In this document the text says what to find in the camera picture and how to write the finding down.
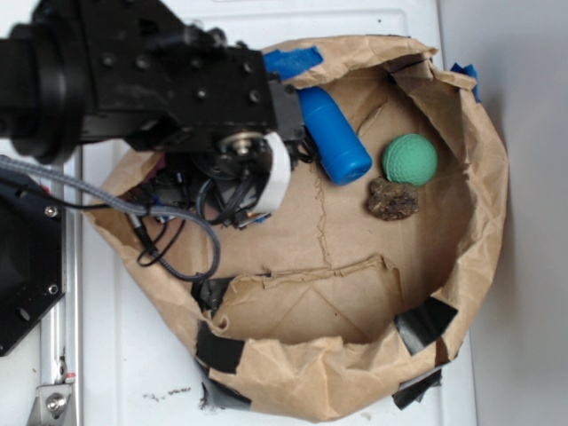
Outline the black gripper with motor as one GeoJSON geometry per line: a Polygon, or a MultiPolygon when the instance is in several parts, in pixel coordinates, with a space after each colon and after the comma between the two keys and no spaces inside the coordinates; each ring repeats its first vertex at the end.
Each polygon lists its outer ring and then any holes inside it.
{"type": "Polygon", "coordinates": [[[205,218],[205,207],[217,215],[212,225],[243,228],[272,213],[255,213],[269,177],[272,150],[264,139],[276,132],[284,142],[292,171],[299,162],[309,162],[307,134],[296,89],[290,84],[270,82],[277,130],[265,134],[244,130],[222,138],[212,152],[168,153],[141,183],[127,193],[129,201],[142,204],[193,208],[205,218]]]}

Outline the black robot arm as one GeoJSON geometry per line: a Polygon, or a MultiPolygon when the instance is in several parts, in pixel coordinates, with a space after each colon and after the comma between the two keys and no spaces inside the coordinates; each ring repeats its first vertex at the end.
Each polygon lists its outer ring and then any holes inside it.
{"type": "Polygon", "coordinates": [[[184,154],[239,182],[232,213],[285,199],[304,120],[264,55],[219,28],[185,24],[160,1],[42,1],[1,42],[1,134],[43,164],[121,139],[184,154]]]}

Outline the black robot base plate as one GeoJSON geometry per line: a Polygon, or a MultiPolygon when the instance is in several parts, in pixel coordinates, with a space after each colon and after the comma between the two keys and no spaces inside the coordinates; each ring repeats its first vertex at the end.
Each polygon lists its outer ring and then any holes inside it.
{"type": "Polygon", "coordinates": [[[1,355],[9,355],[58,302],[61,207],[26,174],[1,170],[1,355]]]}

